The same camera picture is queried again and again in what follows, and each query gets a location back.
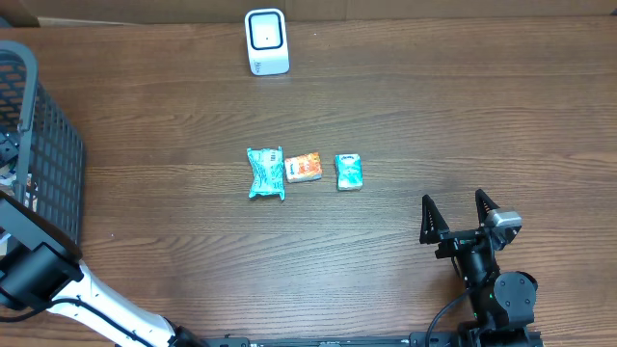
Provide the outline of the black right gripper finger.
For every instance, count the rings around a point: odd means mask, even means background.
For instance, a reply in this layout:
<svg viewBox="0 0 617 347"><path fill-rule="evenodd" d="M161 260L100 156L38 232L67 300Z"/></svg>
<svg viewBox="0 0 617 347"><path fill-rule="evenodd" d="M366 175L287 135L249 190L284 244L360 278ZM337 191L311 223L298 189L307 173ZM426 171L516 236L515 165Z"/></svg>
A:
<svg viewBox="0 0 617 347"><path fill-rule="evenodd" d="M439 243L447 233L449 233L449 226L438 207L429 195L424 195L419 242L421 244Z"/></svg>
<svg viewBox="0 0 617 347"><path fill-rule="evenodd" d="M499 209L499 206L482 189L477 189L475 191L475 203L480 225L485 224L492 210Z"/></svg>

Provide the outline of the teal tissue pack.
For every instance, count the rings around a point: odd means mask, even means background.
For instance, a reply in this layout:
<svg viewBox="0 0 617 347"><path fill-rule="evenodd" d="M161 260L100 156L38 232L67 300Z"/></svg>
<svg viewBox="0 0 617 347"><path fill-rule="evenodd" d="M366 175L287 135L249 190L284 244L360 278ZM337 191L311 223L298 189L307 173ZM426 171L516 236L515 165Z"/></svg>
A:
<svg viewBox="0 0 617 347"><path fill-rule="evenodd" d="M360 190L363 187L362 160L357 153L336 155L335 167L339 191Z"/></svg>

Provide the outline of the orange tissue pack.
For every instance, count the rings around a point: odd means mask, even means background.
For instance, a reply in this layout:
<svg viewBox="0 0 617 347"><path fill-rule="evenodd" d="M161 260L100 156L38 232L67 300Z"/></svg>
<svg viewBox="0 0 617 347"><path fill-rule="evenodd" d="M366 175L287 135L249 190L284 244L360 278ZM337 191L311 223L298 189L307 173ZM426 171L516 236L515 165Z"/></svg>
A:
<svg viewBox="0 0 617 347"><path fill-rule="evenodd" d="M285 176L289 183L320 179L323 173L318 152L284 159Z"/></svg>

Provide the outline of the teal wet wipes pack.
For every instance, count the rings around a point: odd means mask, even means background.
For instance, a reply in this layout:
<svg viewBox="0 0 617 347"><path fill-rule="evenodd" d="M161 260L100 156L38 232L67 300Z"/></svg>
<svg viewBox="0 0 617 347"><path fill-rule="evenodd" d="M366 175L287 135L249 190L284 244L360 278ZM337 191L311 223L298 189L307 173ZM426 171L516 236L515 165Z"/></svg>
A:
<svg viewBox="0 0 617 347"><path fill-rule="evenodd" d="M282 147L247 149L254 180L249 198L278 196L285 199L284 163Z"/></svg>

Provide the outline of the clear beige snack bag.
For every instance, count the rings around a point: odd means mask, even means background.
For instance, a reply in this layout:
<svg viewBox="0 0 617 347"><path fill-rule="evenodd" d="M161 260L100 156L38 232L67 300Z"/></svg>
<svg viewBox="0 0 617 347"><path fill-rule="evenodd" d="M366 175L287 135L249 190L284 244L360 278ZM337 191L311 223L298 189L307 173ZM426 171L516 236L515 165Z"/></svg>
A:
<svg viewBox="0 0 617 347"><path fill-rule="evenodd" d="M1 168L0 171L0 188L1 191L13 196L14 188L13 183L16 180L15 162L8 163Z"/></svg>

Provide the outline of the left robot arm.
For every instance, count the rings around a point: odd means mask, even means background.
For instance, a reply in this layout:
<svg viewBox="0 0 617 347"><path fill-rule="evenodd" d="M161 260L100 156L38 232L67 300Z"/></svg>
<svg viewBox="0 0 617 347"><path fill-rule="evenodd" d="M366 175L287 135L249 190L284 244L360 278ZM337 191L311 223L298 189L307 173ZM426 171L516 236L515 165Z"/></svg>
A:
<svg viewBox="0 0 617 347"><path fill-rule="evenodd" d="M17 245L1 259L1 305L27 313L3 316L17 323L44 311L73 319L118 346L202 346L201 339L165 317L137 307L98 279L63 231L6 193L1 230Z"/></svg>

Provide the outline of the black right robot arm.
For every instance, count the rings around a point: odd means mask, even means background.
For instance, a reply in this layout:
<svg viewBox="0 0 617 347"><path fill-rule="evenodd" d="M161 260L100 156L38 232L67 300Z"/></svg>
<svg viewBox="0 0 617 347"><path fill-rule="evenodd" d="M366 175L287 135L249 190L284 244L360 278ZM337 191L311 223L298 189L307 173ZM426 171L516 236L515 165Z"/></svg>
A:
<svg viewBox="0 0 617 347"><path fill-rule="evenodd" d="M422 197L421 244L435 244L437 259L448 258L465 291L444 306L426 332L412 339L430 346L541 346L542 337L527 326L534 322L538 282L527 272L503 273L496 253L521 231L523 219L512 209L499 207L481 189L475 191L478 228L452 231L433 199ZM473 319L455 332L434 332L453 307L469 300Z"/></svg>

